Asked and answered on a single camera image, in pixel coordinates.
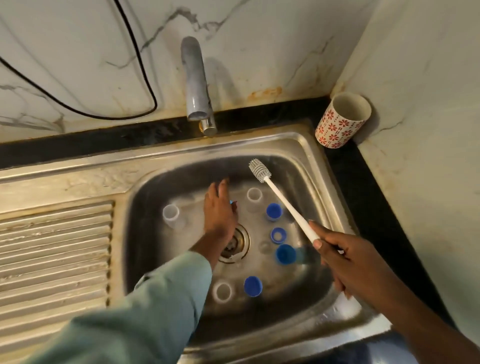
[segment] white cup with red flowers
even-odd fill
[[[327,148],[343,146],[372,114],[369,102],[351,92],[334,96],[315,130],[317,141]]]

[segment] blue bottle cap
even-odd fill
[[[277,262],[282,265],[292,264],[297,260],[297,252],[288,244],[281,244],[275,251]]]
[[[243,284],[243,290],[250,297],[257,297],[262,293],[262,289],[262,281],[256,276],[248,277]]]
[[[267,219],[270,221],[277,221],[282,216],[282,206],[279,204],[269,204],[266,211]]]
[[[275,244],[281,244],[284,243],[285,240],[287,239],[287,232],[285,229],[282,228],[273,228],[272,232],[270,233],[270,239],[275,243]]]

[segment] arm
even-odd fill
[[[205,234],[184,254],[146,274],[122,303],[74,318],[28,364],[176,363],[194,332],[212,270],[237,224],[227,181],[205,197]]]
[[[420,364],[480,363],[478,347],[449,327],[393,273],[373,245],[310,222],[322,239],[314,247],[332,269],[335,287],[384,314],[404,336]],[[332,245],[345,252],[341,255]]]

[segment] black granite ledge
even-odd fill
[[[216,113],[219,133],[308,119],[314,128],[326,97]],[[202,137],[185,117],[0,144],[0,169],[78,158],[122,149]],[[370,240],[393,271],[445,322],[454,326],[440,296],[408,241],[357,146],[324,148],[359,233]]]

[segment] marble wall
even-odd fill
[[[370,99],[359,149],[453,319],[478,345],[479,20],[475,0],[382,0],[335,87]]]
[[[65,110],[0,67],[0,142],[185,115],[180,42],[202,46],[215,111],[328,95],[377,0],[121,0],[158,110]],[[152,106],[111,0],[4,0],[0,56],[84,112]]]

